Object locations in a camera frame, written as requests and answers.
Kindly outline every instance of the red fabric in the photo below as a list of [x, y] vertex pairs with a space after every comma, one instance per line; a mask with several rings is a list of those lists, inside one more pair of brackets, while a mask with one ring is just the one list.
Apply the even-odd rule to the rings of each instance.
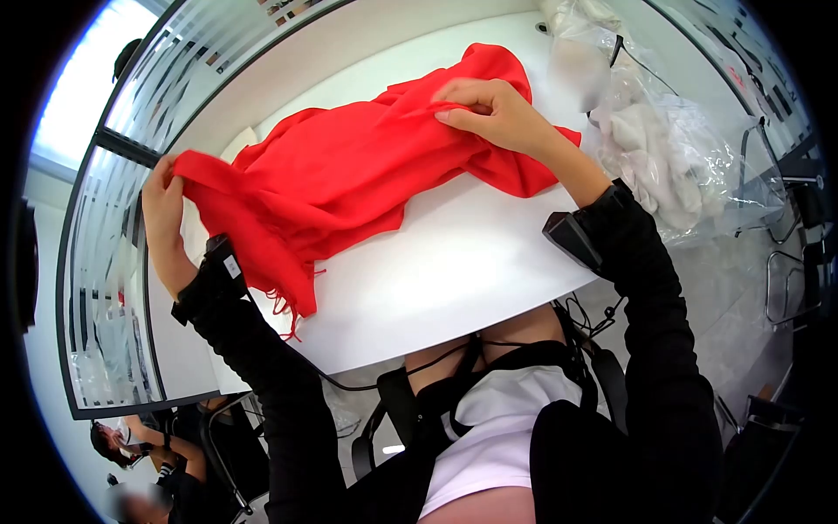
[[[413, 195], [463, 171], [524, 198], [556, 183], [532, 158], [434, 118], [456, 107], [430, 100], [457, 77], [501, 78], [532, 102], [514, 55], [472, 44], [458, 64], [390, 86], [373, 101], [285, 118], [232, 165], [186, 151], [174, 174], [186, 180], [184, 195], [198, 206], [209, 234], [230, 236], [247, 284], [309, 316], [317, 310], [314, 261], [398, 229]], [[578, 132], [558, 129], [579, 145]]]

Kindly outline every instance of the wire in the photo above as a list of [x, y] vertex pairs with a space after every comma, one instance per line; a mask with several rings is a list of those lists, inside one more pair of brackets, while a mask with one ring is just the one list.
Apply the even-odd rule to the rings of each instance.
[[[253, 295], [251, 295], [251, 292], [250, 292], [249, 289], [247, 290], [247, 297], [251, 300], [252, 304], [256, 305], [256, 301], [253, 299]], [[623, 298], [624, 297], [620, 297], [620, 300], [618, 300], [617, 303], [613, 307], [609, 306], [609, 307], [605, 308], [605, 320], [603, 320], [602, 322], [600, 322], [599, 324], [597, 324], [596, 326], [593, 326], [593, 327], [591, 327], [591, 320], [590, 320], [590, 318], [588, 318], [587, 313], [585, 312], [585, 309], [579, 303], [579, 297], [577, 297], [575, 291], [573, 292], [573, 298], [568, 298], [565, 301], [565, 306], [566, 306], [566, 309], [568, 311], [568, 316], [570, 316], [569, 301], [572, 301], [573, 303], [576, 304], [576, 306], [579, 308], [579, 311], [582, 312], [582, 317], [584, 318], [584, 324], [580, 324], [572, 316], [571, 316], [571, 320], [573, 321], [573, 324], [579, 326], [580, 328], [587, 329], [588, 338], [592, 339], [593, 337], [602, 333], [607, 328], [611, 327], [612, 324], [614, 324], [615, 320], [613, 319], [613, 316], [616, 313], [616, 310], [619, 307], [619, 305], [623, 302]], [[468, 346], [468, 344], [470, 344], [470, 342], [466, 342], [464, 344], [461, 344], [461, 345], [458, 345], [457, 347], [452, 348], [451, 350], [446, 351], [445, 353], [443, 353], [439, 357], [435, 358], [434, 360], [428, 362], [427, 364], [424, 364], [422, 366], [417, 367], [416, 369], [408, 371], [407, 375], [410, 376], [414, 373], [418, 373], [419, 371], [425, 370], [425, 369], [427, 369], [427, 368], [429, 368], [429, 367], [431, 367], [435, 364], [438, 364], [439, 362], [445, 360], [446, 357], [449, 357], [450, 355], [453, 355], [457, 351], [465, 348], [466, 346]], [[515, 342], [484, 342], [484, 344], [490, 344], [490, 345], [523, 345], [523, 344], [517, 344]], [[374, 389], [378, 389], [378, 384], [369, 384], [368, 386], [345, 386], [344, 384], [341, 384], [340, 382], [334, 380], [331, 376], [324, 373], [323, 370], [321, 370], [319, 367], [315, 366], [309, 359], [307, 359], [299, 351], [294, 351], [294, 354], [297, 355], [299, 358], [303, 359], [303, 361], [306, 362], [309, 366], [311, 366], [311, 368], [313, 370], [315, 370], [317, 372], [317, 374], [320, 375], [326, 382], [328, 382], [329, 384], [337, 387], [338, 389], [344, 390], [345, 392], [368, 392], [368, 391], [371, 391], [371, 390], [374, 390]]]
[[648, 67], [646, 67], [646, 64], [644, 64], [644, 63], [643, 63], [643, 62], [641, 62], [640, 60], [637, 60], [636, 58], [634, 58], [634, 57], [631, 55], [631, 53], [629, 53], [629, 50], [628, 50], [628, 49], [626, 49], [625, 44], [622, 44], [622, 48], [623, 48], [623, 51], [625, 51], [625, 52], [626, 52], [626, 54], [628, 55], [628, 57], [629, 57], [631, 60], [634, 60], [635, 62], [637, 62], [637, 64], [638, 64], [640, 67], [642, 67], [643, 69], [647, 70], [647, 71], [649, 72], [649, 74], [650, 74], [650, 75], [652, 75], [653, 77], [655, 77], [656, 79], [658, 79], [658, 81], [660, 81], [660, 83], [661, 83], [661, 84], [663, 84], [664, 86], [668, 87], [668, 88], [669, 88], [669, 90], [670, 90], [670, 91], [672, 91], [672, 93], [673, 93], [675, 96], [680, 96], [680, 95], [678, 94], [678, 91], [676, 91], [676, 90], [672, 89], [672, 86], [670, 86], [669, 84], [667, 84], [666, 82], [664, 82], [664, 79], [660, 78], [660, 77], [659, 77], [659, 76], [657, 76], [657, 75], [656, 75], [656, 74], [655, 74], [655, 73], [654, 73], [651, 69], [649, 69]]
[[[597, 325], [592, 325], [591, 318], [587, 316], [587, 311], [585, 308], [582, 307], [582, 303], [579, 302], [579, 297], [576, 295], [574, 291], [572, 293], [572, 297], [565, 298], [565, 310], [567, 311], [567, 316], [570, 317], [573, 324], [583, 331], [587, 331], [587, 337], [592, 339], [593, 337], [599, 335], [606, 329], [610, 328], [614, 325], [616, 320], [614, 320], [614, 315], [617, 313], [617, 308], [620, 307], [620, 304], [623, 302], [625, 297], [620, 297], [617, 303], [613, 306], [608, 306], [605, 308], [603, 313], [605, 314], [605, 318], [599, 322]], [[582, 322], [573, 318], [571, 315], [571, 304], [575, 304], [579, 312], [582, 314]]]
[[[446, 351], [445, 353], [443, 353], [442, 355], [440, 355], [440, 356], [439, 356], [439, 357], [437, 357], [436, 359], [434, 359], [434, 360], [432, 360], [432, 361], [428, 362], [427, 364], [424, 364], [424, 365], [422, 365], [422, 366], [419, 366], [419, 367], [417, 367], [417, 368], [416, 368], [416, 369], [414, 369], [414, 370], [410, 370], [410, 371], [408, 371], [408, 372], [407, 372], [407, 375], [408, 375], [408, 376], [409, 376], [409, 375], [412, 375], [412, 374], [414, 374], [414, 373], [417, 373], [417, 372], [419, 372], [419, 371], [422, 371], [422, 370], [424, 370], [424, 369], [427, 369], [427, 368], [429, 368], [429, 367], [433, 366], [434, 364], [438, 364], [440, 361], [444, 360], [447, 356], [452, 355], [453, 353], [455, 353], [455, 352], [457, 352], [457, 351], [461, 350], [462, 348], [466, 347], [467, 345], [468, 345], [468, 342], [466, 342], [465, 344], [458, 345], [457, 347], [455, 347], [455, 348], [453, 348], [453, 349], [451, 349], [451, 350], [449, 350], [449, 351]], [[326, 375], [325, 373], [323, 373], [322, 371], [320, 371], [320, 369], [319, 369], [317, 366], [315, 366], [314, 364], [312, 364], [312, 362], [311, 362], [309, 359], [307, 359], [306, 357], [304, 357], [304, 356], [302, 356], [302, 355], [300, 355], [300, 357], [301, 357], [303, 360], [305, 360], [306, 362], [308, 362], [308, 364], [309, 364], [312, 368], [314, 368], [314, 370], [315, 370], [315, 371], [316, 371], [316, 372], [317, 372], [317, 373], [318, 373], [321, 377], [323, 377], [323, 378], [324, 378], [324, 379], [325, 379], [325, 380], [326, 380], [329, 384], [332, 384], [332, 385], [333, 385], [333, 386], [335, 386], [335, 387], [339, 387], [340, 389], [342, 389], [342, 390], [344, 390], [344, 391], [346, 391], [346, 392], [367, 392], [367, 391], [372, 390], [372, 389], [378, 389], [378, 384], [370, 384], [369, 386], [354, 386], [354, 387], [353, 387], [353, 386], [344, 386], [344, 385], [343, 385], [343, 384], [341, 384], [340, 382], [338, 382], [338, 381], [334, 380], [331, 376]]]

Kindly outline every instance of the person's right hand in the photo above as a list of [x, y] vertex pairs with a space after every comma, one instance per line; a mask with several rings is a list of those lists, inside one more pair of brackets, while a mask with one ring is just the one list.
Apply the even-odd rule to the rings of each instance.
[[198, 268], [189, 261], [180, 235], [180, 221], [184, 216], [184, 180], [173, 176], [175, 157], [160, 158], [157, 166], [142, 187], [142, 218], [146, 226], [148, 255], [160, 282], [175, 300]]
[[564, 137], [507, 81], [457, 78], [431, 99], [468, 106], [472, 111], [438, 112], [437, 120], [473, 132], [494, 145], [542, 161]]

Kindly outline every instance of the black sleeve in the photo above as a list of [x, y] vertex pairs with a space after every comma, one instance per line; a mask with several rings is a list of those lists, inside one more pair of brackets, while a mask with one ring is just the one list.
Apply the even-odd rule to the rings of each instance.
[[262, 405], [271, 457], [270, 522], [334, 522], [331, 508], [339, 506], [335, 501], [346, 486], [317, 373], [247, 300], [218, 298], [190, 320]]
[[642, 476], [639, 503], [666, 521], [709, 522], [722, 471], [712, 388], [698, 371], [686, 302], [654, 220], [618, 191], [609, 209], [597, 208], [604, 201], [586, 208], [582, 227], [603, 276], [628, 300], [626, 423]]

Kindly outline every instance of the floor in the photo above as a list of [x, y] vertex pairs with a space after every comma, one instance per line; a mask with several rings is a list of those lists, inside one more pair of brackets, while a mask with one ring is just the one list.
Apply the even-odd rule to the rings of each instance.
[[[670, 250], [675, 269], [684, 289], [691, 328], [696, 337], [695, 351], [701, 373], [707, 377], [716, 392], [726, 401], [734, 416], [742, 421], [747, 395], [756, 395], [768, 384], [776, 388], [791, 363], [791, 329], [775, 328], [765, 317], [766, 261], [770, 252], [780, 250], [798, 256], [799, 236], [792, 235], [782, 246], [775, 244], [765, 230], [744, 231], [738, 238], [723, 236], [701, 246]], [[787, 274], [781, 267], [776, 274]], [[772, 292], [772, 316], [782, 313], [782, 292]], [[802, 282], [792, 279], [789, 283], [789, 302], [799, 302]], [[603, 310], [613, 306], [617, 294], [611, 283], [597, 280], [577, 290], [577, 296], [596, 324], [604, 318]], [[616, 313], [615, 324], [597, 336], [600, 346], [617, 355], [623, 368], [629, 354], [623, 342], [623, 332], [628, 325], [623, 307]], [[401, 366], [401, 358], [365, 366], [340, 373], [337, 378], [346, 385], [375, 383], [378, 375]], [[347, 419], [360, 421], [361, 427], [378, 402], [378, 394], [369, 392], [344, 392], [324, 384], [329, 403], [333, 406], [339, 425]], [[600, 411], [607, 414], [604, 402]], [[722, 432], [727, 438], [732, 429]], [[339, 458], [347, 485], [355, 482], [352, 470], [351, 444], [359, 430], [339, 439]], [[380, 464], [388, 458], [382, 449], [400, 444], [390, 421], [385, 419], [375, 434], [375, 460]]]

